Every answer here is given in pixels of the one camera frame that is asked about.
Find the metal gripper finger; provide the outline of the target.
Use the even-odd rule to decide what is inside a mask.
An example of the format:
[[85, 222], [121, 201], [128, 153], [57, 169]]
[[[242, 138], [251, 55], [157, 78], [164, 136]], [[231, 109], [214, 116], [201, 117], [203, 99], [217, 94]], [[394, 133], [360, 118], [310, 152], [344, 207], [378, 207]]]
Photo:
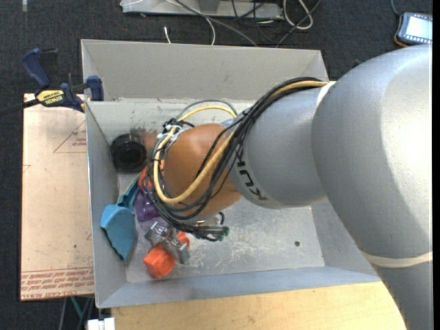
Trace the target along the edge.
[[144, 234], [145, 240], [149, 243], [150, 248], [162, 246], [165, 250], [170, 250], [172, 228], [167, 223], [156, 221]]
[[189, 241], [184, 239], [181, 241], [178, 238], [173, 239], [171, 242], [171, 254], [179, 261], [180, 264], [184, 265], [190, 258], [189, 255]]

